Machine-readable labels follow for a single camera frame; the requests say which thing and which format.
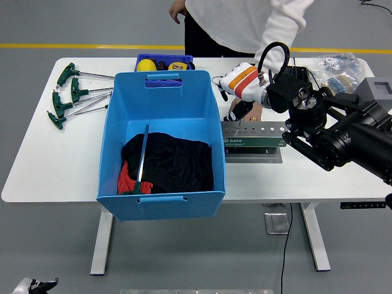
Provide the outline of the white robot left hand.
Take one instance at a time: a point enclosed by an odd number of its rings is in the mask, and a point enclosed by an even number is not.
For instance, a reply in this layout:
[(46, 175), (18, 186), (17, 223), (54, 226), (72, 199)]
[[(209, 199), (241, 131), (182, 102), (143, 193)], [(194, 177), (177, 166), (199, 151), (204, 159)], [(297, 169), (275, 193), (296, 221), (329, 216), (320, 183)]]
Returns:
[(12, 294), (47, 294), (57, 286), (59, 279), (53, 278), (47, 282), (25, 277), (14, 288)]

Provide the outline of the person's right hand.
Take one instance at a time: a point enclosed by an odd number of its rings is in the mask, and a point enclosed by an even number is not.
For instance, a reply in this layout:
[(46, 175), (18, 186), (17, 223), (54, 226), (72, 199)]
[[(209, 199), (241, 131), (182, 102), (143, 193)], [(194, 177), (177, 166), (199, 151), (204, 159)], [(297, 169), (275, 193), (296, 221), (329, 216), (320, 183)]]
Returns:
[(180, 20), (178, 18), (178, 15), (186, 16), (187, 10), (186, 10), (186, 1), (185, 0), (174, 0), (172, 5), (168, 9), (168, 14), (172, 18), (172, 20), (176, 24), (180, 24)]

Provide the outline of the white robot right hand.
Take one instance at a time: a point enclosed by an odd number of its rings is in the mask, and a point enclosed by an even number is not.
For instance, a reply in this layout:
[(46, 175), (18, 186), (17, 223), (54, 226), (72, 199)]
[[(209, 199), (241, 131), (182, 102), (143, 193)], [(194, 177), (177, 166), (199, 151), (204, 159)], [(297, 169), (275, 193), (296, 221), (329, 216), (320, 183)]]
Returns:
[(242, 62), (231, 72), (220, 77), (217, 86), (221, 93), (239, 99), (224, 121), (242, 120), (252, 111), (254, 104), (258, 104), (262, 109), (271, 109), (266, 90), (269, 85), (268, 74), (247, 62)]

